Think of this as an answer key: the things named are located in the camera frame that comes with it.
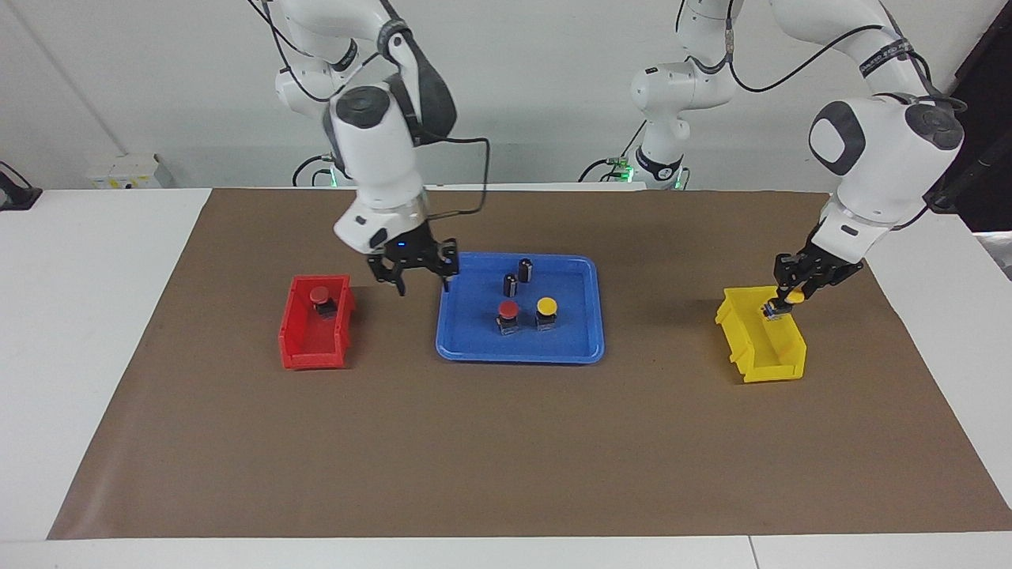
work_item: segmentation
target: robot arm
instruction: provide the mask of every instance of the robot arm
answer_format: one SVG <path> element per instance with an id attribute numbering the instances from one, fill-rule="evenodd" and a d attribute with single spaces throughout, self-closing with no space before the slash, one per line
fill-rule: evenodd
<path id="1" fill-rule="evenodd" d="M 680 113 L 724 104 L 737 90 L 733 25 L 741 3 L 684 2 L 675 26 L 689 57 L 647 69 L 634 81 L 634 100 L 648 125 L 634 179 L 670 187 L 679 178 L 688 139 Z M 962 129 L 876 0 L 770 0 L 770 5 L 788 35 L 850 57 L 874 93 L 833 101 L 813 123 L 812 152 L 841 182 L 806 246 L 776 258 L 777 297 L 764 308 L 775 318 L 860 270 L 867 250 L 917 214 L 923 194 L 958 153 Z"/>
<path id="2" fill-rule="evenodd" d="M 447 286 L 458 272 L 456 241 L 437 242 L 432 236 L 414 153 L 417 146 L 443 140 L 456 121 L 445 82 L 388 0 L 277 2 L 292 43 L 316 58 L 298 71 L 304 86 L 349 79 L 334 76 L 334 62 L 347 57 L 339 46 L 341 37 L 374 42 L 377 55 L 398 68 L 380 84 L 329 98 L 311 97 L 278 79 L 283 102 L 305 114 L 322 115 L 336 166 L 356 182 L 355 200 L 334 225 L 334 233 L 367 255 L 376 279 L 395 284 L 402 296 L 402 272 L 409 268 L 428 268 Z"/>
<path id="3" fill-rule="evenodd" d="M 841 180 L 805 247 L 776 257 L 777 296 L 764 307 L 767 317 L 776 318 L 860 270 L 874 243 L 917 216 L 923 195 L 959 152 L 963 131 L 950 99 L 914 63 L 910 42 L 880 3 L 770 4 L 780 27 L 806 42 L 827 45 L 848 30 L 880 26 L 834 46 L 857 64 L 874 94 L 830 102 L 812 124 L 813 155 Z M 791 295 L 795 290 L 802 295 Z"/>

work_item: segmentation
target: white table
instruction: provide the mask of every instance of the white table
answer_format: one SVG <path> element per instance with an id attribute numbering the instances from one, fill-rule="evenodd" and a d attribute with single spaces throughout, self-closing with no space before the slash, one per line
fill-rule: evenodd
<path id="1" fill-rule="evenodd" d="M 1012 567 L 1012 533 L 44 542 L 208 194 L 49 191 L 0 214 L 0 567 Z M 954 217 L 868 261 L 1012 500 L 1012 283 Z"/>

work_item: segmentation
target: white wall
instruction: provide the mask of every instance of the white wall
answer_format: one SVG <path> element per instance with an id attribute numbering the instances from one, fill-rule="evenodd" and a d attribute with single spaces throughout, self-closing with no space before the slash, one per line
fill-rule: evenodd
<path id="1" fill-rule="evenodd" d="M 492 139 L 496 181 L 572 180 L 617 154 L 641 119 L 634 73 L 683 59 L 671 30 L 677 0 L 394 4 L 453 91 L 454 135 Z M 1003 4 L 887 0 L 939 84 Z M 815 50 L 783 35 L 766 2 L 749 2 L 738 21 L 736 61 L 753 84 Z M 244 0 L 0 0 L 0 158 L 37 185 L 85 186 L 89 160 L 120 151 L 157 152 L 181 185 L 284 185 L 304 157 L 327 151 L 315 121 L 275 99 L 277 56 Z M 833 53 L 771 93 L 689 113 L 692 184 L 831 188 L 808 151 L 811 119 L 865 93 Z M 474 182 L 480 159 L 479 147 L 437 145 L 422 151 L 423 174 Z"/>

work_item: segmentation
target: red button cap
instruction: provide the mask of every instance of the red button cap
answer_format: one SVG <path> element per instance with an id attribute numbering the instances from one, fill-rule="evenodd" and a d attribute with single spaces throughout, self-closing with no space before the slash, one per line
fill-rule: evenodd
<path id="1" fill-rule="evenodd" d="M 520 314 L 520 307 L 516 306 L 513 301 L 503 301 L 499 303 L 499 316 L 506 320 L 512 320 L 516 318 L 516 315 Z"/>
<path id="2" fill-rule="evenodd" d="M 330 291 L 326 287 L 317 287 L 310 291 L 310 301 L 315 305 L 325 304 L 330 300 Z"/>

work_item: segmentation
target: cable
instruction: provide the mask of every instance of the cable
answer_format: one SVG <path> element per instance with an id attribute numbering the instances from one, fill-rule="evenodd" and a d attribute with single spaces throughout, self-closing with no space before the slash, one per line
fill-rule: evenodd
<path id="1" fill-rule="evenodd" d="M 326 169 L 321 169 L 317 170 L 316 172 L 313 172 L 313 187 L 316 187 L 316 177 L 319 176 L 320 174 L 327 174 L 328 176 L 332 175 L 330 170 Z"/>
<path id="2" fill-rule="evenodd" d="M 489 163 L 492 160 L 492 143 L 489 139 L 485 137 L 478 137 L 474 139 L 451 139 L 447 137 L 440 137 L 439 135 L 434 135 L 429 132 L 425 132 L 425 135 L 436 139 L 439 142 L 445 142 L 450 144 L 477 144 L 482 143 L 485 145 L 485 174 L 482 177 L 482 198 L 478 202 L 478 207 L 473 210 L 453 210 L 451 212 L 443 212 L 441 214 L 435 214 L 428 217 L 428 221 L 445 220 L 447 218 L 454 218 L 456 216 L 470 216 L 477 214 L 485 208 L 485 200 L 489 195 Z"/>
<path id="3" fill-rule="evenodd" d="M 15 176 L 21 178 L 21 181 L 24 182 L 24 185 L 26 185 L 28 188 L 35 187 L 35 186 L 31 185 L 31 182 L 29 182 L 24 176 L 21 175 L 21 172 L 18 172 L 17 170 L 15 170 L 14 167 L 11 166 L 10 164 L 4 162 L 3 160 L 0 160 L 0 166 L 3 166 L 4 168 L 7 168 Z"/>
<path id="4" fill-rule="evenodd" d="M 910 99 L 905 98 L 905 97 L 901 97 L 900 95 L 898 95 L 896 93 L 875 93 L 875 94 L 873 94 L 871 96 L 872 97 L 890 97 L 892 99 L 896 99 L 896 100 L 900 101 L 902 104 L 911 104 L 910 103 Z"/>
<path id="5" fill-rule="evenodd" d="M 969 105 L 966 104 L 962 99 L 957 99 L 955 97 L 949 97 L 945 95 L 923 95 L 920 97 L 914 97 L 914 102 L 923 101 L 933 101 L 933 102 L 947 102 L 952 105 L 952 112 L 963 112 Z"/>
<path id="6" fill-rule="evenodd" d="M 854 29 L 851 29 L 850 31 L 844 33 L 843 35 L 841 35 L 841 36 L 837 37 L 836 39 L 834 39 L 834 40 L 830 42 L 829 44 L 827 44 L 825 47 L 823 47 L 823 49 L 821 49 L 818 52 L 816 52 L 816 54 L 814 56 L 812 56 L 811 58 L 809 58 L 808 60 L 806 60 L 805 63 L 803 63 L 802 65 L 799 65 L 796 68 L 794 68 L 794 70 L 791 71 L 790 73 L 788 73 L 787 75 L 784 75 L 780 80 L 778 80 L 778 81 L 776 81 L 774 83 L 770 83 L 769 85 L 766 85 L 765 87 L 750 87 L 749 85 L 746 85 L 738 77 L 738 71 L 735 69 L 735 62 L 734 62 L 733 59 L 728 62 L 728 65 L 731 67 L 731 75 L 732 75 L 732 77 L 735 78 L 735 82 L 738 83 L 738 85 L 741 88 L 745 89 L 746 91 L 749 91 L 750 93 L 764 93 L 766 91 L 769 91 L 770 89 L 775 89 L 776 87 L 779 87 L 780 85 L 784 84 L 791 77 L 797 75 L 798 73 L 802 72 L 802 70 L 804 70 L 806 67 L 808 67 L 809 65 L 811 65 L 817 59 L 819 59 L 820 57 L 822 57 L 826 52 L 832 50 L 833 47 L 835 47 L 837 44 L 839 44 L 840 42 L 843 42 L 844 39 L 850 37 L 851 35 L 854 35 L 855 33 L 860 33 L 862 31 L 867 31 L 869 29 L 883 29 L 883 28 L 884 28 L 884 26 L 879 25 L 879 24 L 868 24 L 868 25 L 862 25 L 860 27 L 855 27 Z"/>
<path id="7" fill-rule="evenodd" d="M 921 66 L 924 67 L 924 69 L 923 69 L 924 78 L 928 80 L 928 83 L 931 83 L 932 82 L 931 81 L 931 66 L 928 65 L 928 60 L 926 60 L 923 57 L 921 57 L 921 54 L 918 54 L 917 52 L 911 52 L 910 53 L 910 57 L 913 58 L 913 59 L 915 59 L 915 60 L 917 60 L 918 62 L 920 62 Z"/>
<path id="8" fill-rule="evenodd" d="M 582 174 L 580 174 L 580 179 L 578 179 L 576 181 L 582 182 L 587 177 L 587 174 L 589 174 L 591 170 L 593 170 L 594 168 L 596 168 L 598 166 L 603 166 L 603 165 L 605 165 L 607 163 L 608 163 L 608 161 L 606 159 L 604 159 L 604 158 L 602 158 L 600 160 L 595 160 L 593 164 L 591 164 L 590 166 L 587 166 L 587 169 L 584 170 Z"/>
<path id="9" fill-rule="evenodd" d="M 898 225 L 898 226 L 894 227 L 893 229 L 891 229 L 890 231 L 901 231 L 901 230 L 907 229 L 908 227 L 910 227 L 910 226 L 914 225 L 915 223 L 917 223 L 917 220 L 921 219 L 921 217 L 924 216 L 924 214 L 926 214 L 926 213 L 928 213 L 928 207 L 927 206 L 925 206 L 924 209 L 922 209 L 919 214 L 917 214 L 916 216 L 914 216 L 914 219 L 910 220 L 909 222 L 907 222 L 907 223 L 905 223 L 903 225 Z"/>
<path id="10" fill-rule="evenodd" d="M 632 143 L 636 142 L 636 138 L 640 136 L 640 133 L 643 132 L 643 130 L 644 130 L 644 128 L 646 126 L 647 126 L 647 121 L 646 120 L 644 120 L 643 123 L 640 124 L 640 128 L 636 130 L 636 134 L 634 134 L 632 138 L 629 139 L 629 144 L 625 145 L 625 150 L 623 150 L 622 153 L 619 154 L 619 156 L 624 157 L 625 153 L 627 153 L 629 151 L 629 149 L 632 148 Z"/>
<path id="11" fill-rule="evenodd" d="M 302 54 L 302 55 L 304 55 L 306 57 L 310 57 L 310 58 L 313 57 L 310 54 L 307 54 L 306 52 L 304 52 L 304 51 L 300 50 L 299 48 L 297 48 L 296 45 L 292 44 L 290 39 L 288 39 L 287 37 L 285 37 L 284 34 L 281 33 L 281 30 L 274 26 L 274 22 L 271 21 L 271 19 L 269 17 L 267 17 L 267 14 L 263 13 L 263 11 L 260 10 L 260 8 L 256 7 L 256 4 L 253 2 L 253 0 L 246 0 L 246 3 L 249 4 L 251 8 L 253 8 L 254 10 L 256 10 L 256 13 L 260 14 L 260 17 L 263 18 L 263 21 L 267 22 L 267 25 L 269 25 L 270 28 L 274 30 L 274 33 L 280 35 L 281 39 L 285 44 L 287 44 L 287 46 L 289 48 L 291 48 L 292 50 L 299 52 L 300 54 Z"/>
<path id="12" fill-rule="evenodd" d="M 358 67 L 356 67 L 355 70 L 348 75 L 348 78 L 345 80 L 344 84 L 338 87 L 336 91 L 331 93 L 329 97 L 327 98 L 318 97 L 313 93 L 309 92 L 306 86 L 303 85 L 303 82 L 299 80 L 299 77 L 296 76 L 296 72 L 291 69 L 291 64 L 288 63 L 288 57 L 284 55 L 284 49 L 281 48 L 281 42 L 279 39 L 279 37 L 283 37 L 283 35 L 281 34 L 280 31 L 278 31 L 277 27 L 274 26 L 274 18 L 270 14 L 270 9 L 267 8 L 264 12 L 261 13 L 266 16 L 267 21 L 271 24 L 270 28 L 271 28 L 271 35 L 274 39 L 274 46 L 277 48 L 277 55 L 281 57 L 281 63 L 284 64 L 284 69 L 282 71 L 286 71 L 288 73 L 288 75 L 291 77 L 291 80 L 294 81 L 296 85 L 299 87 L 299 90 L 301 90 L 307 97 L 316 102 L 328 102 L 330 101 L 330 99 L 341 94 L 341 91 L 343 91 L 344 88 L 347 87 L 349 83 L 351 83 L 351 80 L 354 79 L 356 75 L 358 75 L 358 72 L 364 69 L 366 65 L 371 63 L 372 60 L 376 59 L 376 57 L 380 56 L 380 52 L 376 52 L 371 56 L 365 58 L 365 61 L 358 64 Z"/>
<path id="13" fill-rule="evenodd" d="M 302 164 L 300 164 L 299 167 L 296 168 L 296 172 L 291 174 L 292 187 L 299 187 L 299 174 L 302 174 L 303 170 L 308 168 L 309 165 L 313 164 L 314 162 L 330 162 L 330 155 L 321 154 L 319 156 L 313 156 L 311 158 L 307 158 Z"/>
<path id="14" fill-rule="evenodd" d="M 685 0 L 678 5 L 678 15 L 675 16 L 675 33 L 678 33 L 678 22 L 682 21 L 682 9 L 685 8 Z"/>
<path id="15" fill-rule="evenodd" d="M 708 66 L 702 63 L 701 61 L 696 59 L 695 56 L 689 56 L 685 58 L 685 61 L 691 61 L 692 63 L 696 64 L 696 67 L 699 68 L 699 71 L 705 73 L 706 75 L 716 75 L 718 73 L 721 72 L 722 69 L 724 69 L 724 66 L 728 65 L 728 63 L 730 62 L 730 60 L 728 59 L 728 54 L 724 54 L 724 59 L 719 61 L 714 66 Z"/>

